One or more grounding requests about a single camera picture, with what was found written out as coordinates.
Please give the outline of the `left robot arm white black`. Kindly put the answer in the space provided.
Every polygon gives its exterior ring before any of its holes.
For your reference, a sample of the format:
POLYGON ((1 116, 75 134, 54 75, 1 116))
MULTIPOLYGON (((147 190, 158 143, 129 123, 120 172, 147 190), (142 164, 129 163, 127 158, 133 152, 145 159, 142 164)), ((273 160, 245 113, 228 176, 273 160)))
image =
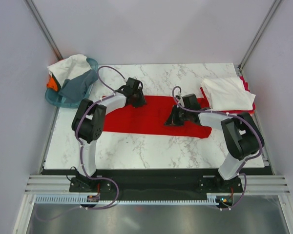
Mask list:
POLYGON ((97 171, 96 144, 104 129, 105 116, 128 105, 138 108, 146 103, 143 83, 134 78, 128 78, 125 85, 109 96, 80 102, 71 128, 80 148, 78 172, 84 176, 80 185, 87 192, 94 191, 98 184, 92 175, 97 171))

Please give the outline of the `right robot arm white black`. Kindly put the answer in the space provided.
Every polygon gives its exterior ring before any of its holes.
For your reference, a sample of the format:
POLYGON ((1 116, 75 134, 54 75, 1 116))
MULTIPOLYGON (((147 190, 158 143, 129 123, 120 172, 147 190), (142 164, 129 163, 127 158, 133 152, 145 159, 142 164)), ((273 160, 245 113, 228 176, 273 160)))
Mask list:
POLYGON ((259 157, 265 145, 264 139, 248 112, 226 114, 202 109, 196 95, 174 98, 177 101, 165 122, 166 126, 183 126, 186 121, 219 129, 223 132, 228 155, 218 168, 214 179, 215 189, 225 192, 231 187, 231 179, 238 176, 245 163, 259 157))

